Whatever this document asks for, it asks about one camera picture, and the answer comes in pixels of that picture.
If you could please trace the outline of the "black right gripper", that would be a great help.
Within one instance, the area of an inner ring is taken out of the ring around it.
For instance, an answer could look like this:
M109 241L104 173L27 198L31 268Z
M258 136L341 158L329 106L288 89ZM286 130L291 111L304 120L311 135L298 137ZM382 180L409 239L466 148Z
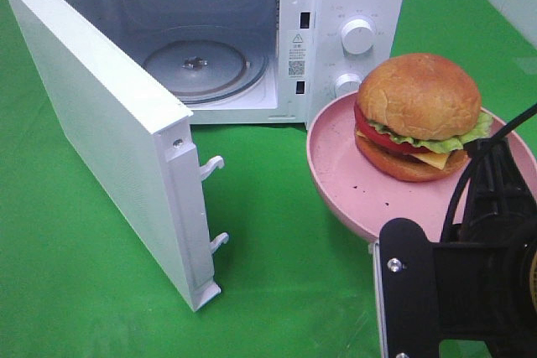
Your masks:
M469 181L458 239L441 250L439 318L448 338L482 340L493 357L536 355L536 201L508 140Z

